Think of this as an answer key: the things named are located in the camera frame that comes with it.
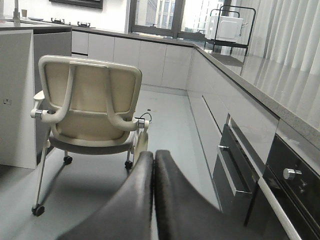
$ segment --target stove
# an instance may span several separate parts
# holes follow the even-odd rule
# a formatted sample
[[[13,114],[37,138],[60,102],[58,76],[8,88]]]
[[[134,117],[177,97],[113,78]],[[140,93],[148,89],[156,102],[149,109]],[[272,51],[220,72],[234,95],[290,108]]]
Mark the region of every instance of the stove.
[[[71,24],[71,22],[66,22],[63,18],[51,18],[51,22],[47,23],[53,23],[53,24],[61,24],[61,25],[68,25],[68,26],[74,26],[74,27],[81,27],[81,28],[87,28],[87,29],[94,29],[95,27],[91,26],[90,22],[82,22],[78,21],[77,24]]]

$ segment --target television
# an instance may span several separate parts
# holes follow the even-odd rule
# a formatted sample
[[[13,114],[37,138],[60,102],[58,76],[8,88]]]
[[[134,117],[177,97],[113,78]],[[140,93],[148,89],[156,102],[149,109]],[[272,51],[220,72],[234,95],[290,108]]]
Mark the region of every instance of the television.
[[[102,9],[104,4],[103,3],[104,0],[49,0],[49,1],[54,3],[71,4],[71,5],[78,5],[78,6],[96,8],[96,9]]]

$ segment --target rack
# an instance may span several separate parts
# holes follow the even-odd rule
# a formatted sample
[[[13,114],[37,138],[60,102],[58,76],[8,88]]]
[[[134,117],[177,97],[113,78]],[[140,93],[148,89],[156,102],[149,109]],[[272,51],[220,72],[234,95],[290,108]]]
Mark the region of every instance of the rack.
[[[247,41],[246,44],[240,44],[240,43],[231,42],[231,41],[217,40],[217,31],[218,31],[218,28],[219,28],[221,12],[237,13],[238,14],[238,18],[240,18],[240,13],[238,11],[224,10],[223,8],[225,8],[225,7],[238,8],[238,9],[248,9],[248,10],[252,10],[253,11],[253,18],[252,18],[251,27],[250,27],[250,33],[249,33],[248,41]],[[247,56],[249,43],[250,43],[251,35],[252,35],[252,30],[253,30],[253,27],[254,27],[254,22],[255,22],[256,13],[257,13],[256,10],[254,8],[252,8],[252,7],[246,7],[246,6],[223,5],[223,6],[220,7],[220,9],[212,9],[211,12],[210,12],[210,16],[211,16],[213,11],[219,11],[216,30],[215,30],[215,35],[214,35],[214,39],[206,39],[205,40],[204,48],[206,47],[206,43],[210,43],[210,44],[213,45],[212,51],[214,50],[215,46],[231,47],[231,51],[232,51],[233,48],[242,48],[242,49],[245,49],[245,54],[244,55]]]

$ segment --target oven knob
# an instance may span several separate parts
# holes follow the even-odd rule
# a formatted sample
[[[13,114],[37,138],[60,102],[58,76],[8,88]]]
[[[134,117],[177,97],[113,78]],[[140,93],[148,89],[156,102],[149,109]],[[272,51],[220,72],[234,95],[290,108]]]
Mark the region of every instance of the oven knob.
[[[294,170],[294,169],[289,169],[289,168],[285,168],[283,170],[283,177],[286,180],[293,180],[297,174],[301,175],[302,172],[299,170]]]

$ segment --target gray countertop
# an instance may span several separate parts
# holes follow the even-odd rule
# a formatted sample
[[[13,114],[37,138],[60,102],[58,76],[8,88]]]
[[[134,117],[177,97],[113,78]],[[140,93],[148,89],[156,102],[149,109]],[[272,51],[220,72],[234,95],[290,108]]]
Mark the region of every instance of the gray countertop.
[[[9,30],[48,30],[48,29],[60,29],[60,30],[71,30],[69,25],[60,25],[53,23],[45,23],[32,20],[21,20],[19,25],[16,25],[13,21],[10,21],[11,18],[5,17],[0,19],[0,31],[9,31]]]
[[[35,28],[70,28],[68,25],[42,24],[28,26]],[[20,29],[14,26],[0,30]],[[136,33],[107,31],[98,28],[72,26],[72,30],[92,34],[101,34],[119,38],[128,38],[162,44],[194,47],[212,64],[229,76],[262,105],[279,116],[310,143],[320,149],[320,76],[311,75],[295,68],[257,56],[231,56],[210,53],[190,41],[170,38],[158,38]]]

